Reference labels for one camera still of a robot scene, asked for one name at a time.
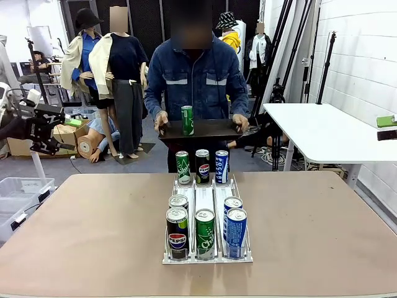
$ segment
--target navy shirt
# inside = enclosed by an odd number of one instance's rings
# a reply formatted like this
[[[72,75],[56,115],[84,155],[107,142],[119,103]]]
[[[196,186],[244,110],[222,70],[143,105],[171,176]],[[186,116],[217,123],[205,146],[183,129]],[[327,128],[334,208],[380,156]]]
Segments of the navy shirt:
[[[112,33],[109,65],[115,79],[134,79],[141,83],[141,64],[149,62],[140,41],[134,36]]]

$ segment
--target white wall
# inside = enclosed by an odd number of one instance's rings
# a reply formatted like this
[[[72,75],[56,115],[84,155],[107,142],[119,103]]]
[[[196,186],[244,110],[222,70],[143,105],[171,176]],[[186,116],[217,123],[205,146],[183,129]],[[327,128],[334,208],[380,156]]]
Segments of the white wall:
[[[59,37],[67,46],[62,22],[56,0],[0,0],[0,35],[7,35],[6,49],[11,62],[30,59],[25,40],[28,26],[49,26],[53,44],[57,45]]]
[[[328,34],[335,30],[323,101],[374,127],[377,117],[397,114],[396,20],[396,0],[323,0],[311,102],[318,94]],[[397,215],[397,165],[364,165],[359,179]]]

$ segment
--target hand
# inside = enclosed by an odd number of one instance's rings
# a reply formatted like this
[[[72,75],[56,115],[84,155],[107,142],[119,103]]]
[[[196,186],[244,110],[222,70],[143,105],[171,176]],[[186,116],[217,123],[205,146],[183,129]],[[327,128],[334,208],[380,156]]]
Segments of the hand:
[[[110,81],[111,79],[114,79],[114,75],[111,72],[108,72],[105,74],[105,78]]]
[[[154,130],[159,132],[159,128],[167,123],[168,123],[167,112],[166,111],[158,112],[156,115],[156,121],[154,121]]]
[[[90,71],[86,71],[85,73],[80,74],[81,79],[93,79],[94,75]]]
[[[146,80],[145,74],[141,74],[141,85],[143,87],[143,90],[145,90],[146,87],[148,87],[148,81]]]
[[[240,114],[233,115],[233,122],[238,125],[238,132],[240,132],[240,130],[246,132],[249,127],[248,119]]]
[[[89,157],[89,161],[90,161],[91,163],[97,163],[98,160],[99,160],[99,155],[100,155],[100,150],[97,149],[97,150],[95,151],[95,153],[93,153],[93,154]]]

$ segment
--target denim jacket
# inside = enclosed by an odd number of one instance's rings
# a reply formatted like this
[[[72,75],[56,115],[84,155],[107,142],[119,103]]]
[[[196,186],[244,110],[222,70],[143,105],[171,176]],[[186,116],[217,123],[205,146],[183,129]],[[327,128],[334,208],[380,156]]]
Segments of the denim jacket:
[[[161,94],[169,120],[181,120],[181,107],[193,106],[194,119],[227,119],[228,100],[234,114],[246,115],[248,95],[236,52],[213,36],[212,48],[193,64],[186,52],[172,48],[171,40],[153,54],[145,105],[153,119],[161,108]]]

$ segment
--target beige jacket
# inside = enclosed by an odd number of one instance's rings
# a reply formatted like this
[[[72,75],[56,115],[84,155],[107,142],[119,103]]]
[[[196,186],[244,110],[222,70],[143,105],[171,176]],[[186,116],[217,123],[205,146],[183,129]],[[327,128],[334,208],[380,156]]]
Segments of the beige jacket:
[[[108,33],[98,41],[88,58],[98,88],[99,99],[113,98],[112,82],[106,80],[105,77],[106,72],[110,71],[109,55],[113,43],[110,35],[111,33]]]

